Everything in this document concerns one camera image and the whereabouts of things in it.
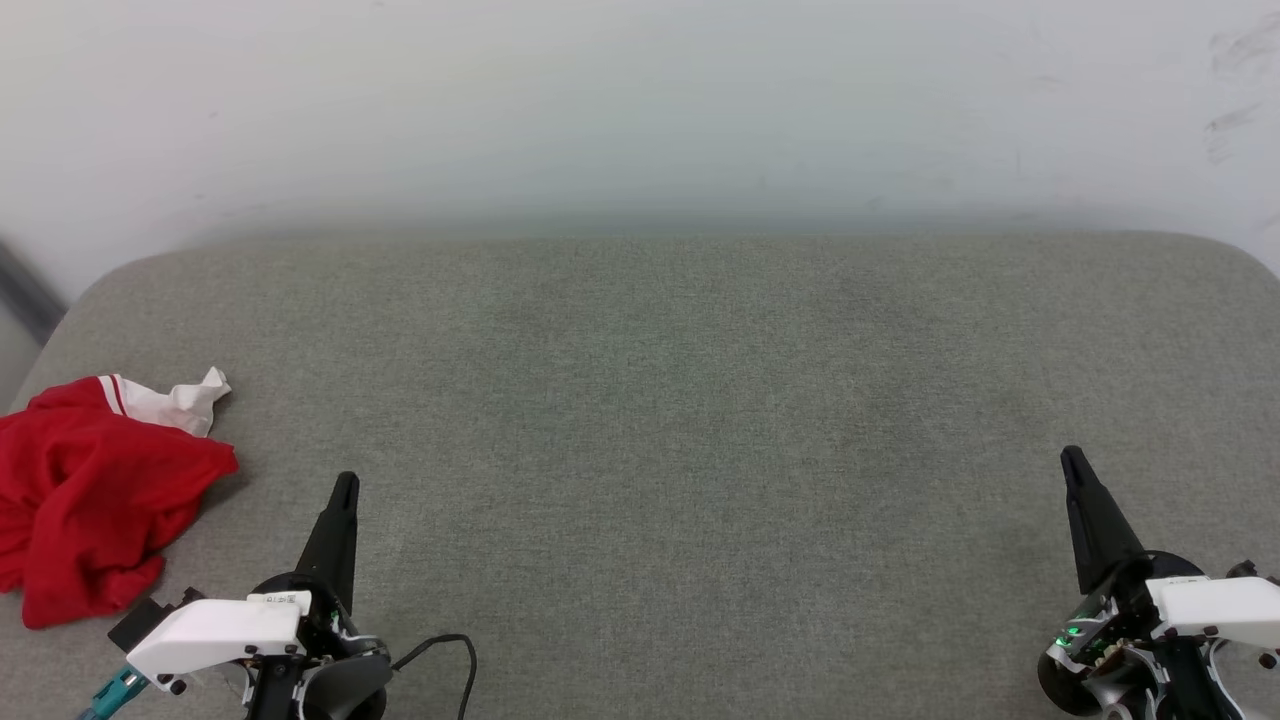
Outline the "red Bulls 23 jersey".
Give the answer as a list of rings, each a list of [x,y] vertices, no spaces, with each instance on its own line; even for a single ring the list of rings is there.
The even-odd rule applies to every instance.
[[[0,594],[31,630],[127,610],[206,492],[238,469],[210,438],[227,375],[166,393],[88,375],[0,416]]]

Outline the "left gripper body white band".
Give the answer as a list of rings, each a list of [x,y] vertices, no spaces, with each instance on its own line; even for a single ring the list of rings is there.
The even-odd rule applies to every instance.
[[[325,583],[287,573],[242,600],[195,601],[125,653],[125,700],[179,696],[216,669],[244,720],[383,720],[390,656],[358,632]]]

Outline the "dark grey wall strip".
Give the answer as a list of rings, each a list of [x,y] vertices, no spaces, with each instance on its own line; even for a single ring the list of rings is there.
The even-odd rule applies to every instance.
[[[44,347],[67,314],[67,305],[0,238],[0,304]]]

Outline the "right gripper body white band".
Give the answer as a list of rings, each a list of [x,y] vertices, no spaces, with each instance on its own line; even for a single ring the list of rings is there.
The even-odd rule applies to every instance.
[[[1174,553],[1130,556],[1087,584],[1050,642],[1048,667],[1110,673],[1172,641],[1189,641],[1206,664],[1228,643],[1280,660],[1280,580],[1258,575],[1249,561],[1212,578]]]

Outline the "grey-green fabric sofa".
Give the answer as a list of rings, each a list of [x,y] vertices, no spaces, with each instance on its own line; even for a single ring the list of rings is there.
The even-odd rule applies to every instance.
[[[1280,577],[1280,279],[1174,234],[294,241],[122,266],[15,400],[232,392],[156,592],[291,570],[355,471],[355,620],[465,633],[467,720],[1066,720],[1059,455]]]

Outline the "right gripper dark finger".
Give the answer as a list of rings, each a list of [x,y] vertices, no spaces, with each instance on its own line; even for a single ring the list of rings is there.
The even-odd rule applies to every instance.
[[[1060,462],[1080,593],[1107,587],[1120,597],[1143,594],[1151,561],[1124,512],[1080,447],[1064,447]]]

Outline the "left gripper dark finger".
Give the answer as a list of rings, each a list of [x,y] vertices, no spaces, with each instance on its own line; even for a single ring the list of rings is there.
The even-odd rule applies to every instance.
[[[317,515],[294,570],[323,582],[344,611],[353,611],[360,478],[342,471]]]

